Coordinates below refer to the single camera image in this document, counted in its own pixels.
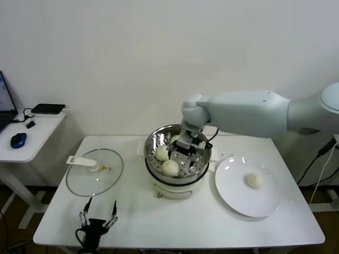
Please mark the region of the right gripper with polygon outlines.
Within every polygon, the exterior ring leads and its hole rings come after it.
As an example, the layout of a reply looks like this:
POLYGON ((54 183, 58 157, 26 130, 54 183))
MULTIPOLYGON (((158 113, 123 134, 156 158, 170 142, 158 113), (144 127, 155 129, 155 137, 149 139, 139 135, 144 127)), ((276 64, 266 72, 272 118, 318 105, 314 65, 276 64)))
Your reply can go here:
POLYGON ((171 143, 172 160, 182 173, 200 171, 201 155, 195 155, 206 148, 206 137, 202 133, 193 135, 186 129, 181 129, 179 137, 171 143))

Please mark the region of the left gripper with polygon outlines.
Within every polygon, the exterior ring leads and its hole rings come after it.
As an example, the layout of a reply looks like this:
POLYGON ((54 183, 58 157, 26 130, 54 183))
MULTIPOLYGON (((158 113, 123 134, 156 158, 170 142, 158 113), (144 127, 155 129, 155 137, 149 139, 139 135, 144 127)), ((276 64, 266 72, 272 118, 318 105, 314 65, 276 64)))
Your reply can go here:
POLYGON ((98 248, 101 236, 106 234, 110 227, 112 227, 115 222, 118 220, 117 216, 117 201, 114 201, 114 206, 111 214, 111 218, 106 222, 101 219, 87 219, 87 213, 92 201, 92 196, 89 201, 86 203, 85 207, 79 213, 79 218, 81 221, 82 231, 85 233, 85 238, 83 241, 83 247, 85 248, 98 248))

